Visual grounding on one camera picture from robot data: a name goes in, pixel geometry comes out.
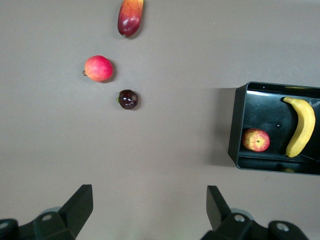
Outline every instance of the yellow banana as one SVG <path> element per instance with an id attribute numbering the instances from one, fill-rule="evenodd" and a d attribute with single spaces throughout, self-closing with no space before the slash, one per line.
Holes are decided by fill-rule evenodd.
<path id="1" fill-rule="evenodd" d="M 291 104 L 298 114 L 296 130 L 285 150 L 285 155 L 293 158 L 300 154 L 309 142 L 315 129 L 316 116 L 311 105 L 303 99 L 286 96 L 283 101 Z"/>

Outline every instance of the plastic fruit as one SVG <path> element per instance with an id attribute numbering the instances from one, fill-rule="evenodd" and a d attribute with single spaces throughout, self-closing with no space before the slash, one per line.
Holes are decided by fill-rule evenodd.
<path id="1" fill-rule="evenodd" d="M 121 91 L 117 100 L 121 107 L 126 110 L 134 109 L 139 102 L 138 95 L 134 91 L 128 89 Z"/>
<path id="2" fill-rule="evenodd" d="M 130 37 L 140 27 L 144 0 L 123 0 L 119 16 L 118 31 L 124 37 Z"/>
<path id="3" fill-rule="evenodd" d="M 261 129 L 249 128 L 243 132 L 241 142 L 246 149 L 263 152 L 269 147 L 270 138 L 268 133 Z"/>
<path id="4" fill-rule="evenodd" d="M 283 101 L 291 104 L 298 115 L 298 124 L 285 150 L 285 155 L 293 158 L 299 155 L 309 142 L 315 129 L 316 116 L 311 105 L 303 99 L 286 96 Z"/>
<path id="5" fill-rule="evenodd" d="M 109 79 L 114 72 L 111 62 L 104 56 L 92 56 L 84 63 L 84 76 L 88 76 L 96 82 L 103 82 Z"/>

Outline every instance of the black plastic container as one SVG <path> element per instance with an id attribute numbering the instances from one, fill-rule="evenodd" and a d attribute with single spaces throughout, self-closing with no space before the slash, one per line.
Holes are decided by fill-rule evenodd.
<path id="1" fill-rule="evenodd" d="M 284 97 L 304 99 L 315 112 L 311 139 L 296 157 L 286 157 L 286 148 L 298 123 L 293 107 Z M 246 129 L 266 131 L 270 146 L 263 152 L 246 149 L 241 143 Z M 228 154 L 239 169 L 320 175 L 320 88 L 248 82 L 235 91 Z"/>

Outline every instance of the dark purple fruit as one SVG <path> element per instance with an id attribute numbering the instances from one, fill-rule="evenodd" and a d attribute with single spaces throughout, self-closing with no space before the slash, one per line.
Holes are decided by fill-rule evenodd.
<path id="1" fill-rule="evenodd" d="M 121 91 L 117 100 L 121 107 L 126 110 L 135 108 L 139 101 L 138 95 L 134 91 L 128 89 Z"/>

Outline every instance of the black tray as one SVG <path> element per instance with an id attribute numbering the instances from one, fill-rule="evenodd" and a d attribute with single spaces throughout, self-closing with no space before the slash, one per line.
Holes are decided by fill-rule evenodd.
<path id="1" fill-rule="evenodd" d="M 298 115 L 283 97 L 304 99 L 315 112 L 315 128 L 310 141 L 296 157 L 286 157 Z M 241 143 L 245 129 L 266 131 L 270 146 L 254 152 Z M 320 88 L 248 82 L 235 91 L 228 154 L 239 169 L 320 175 Z"/>

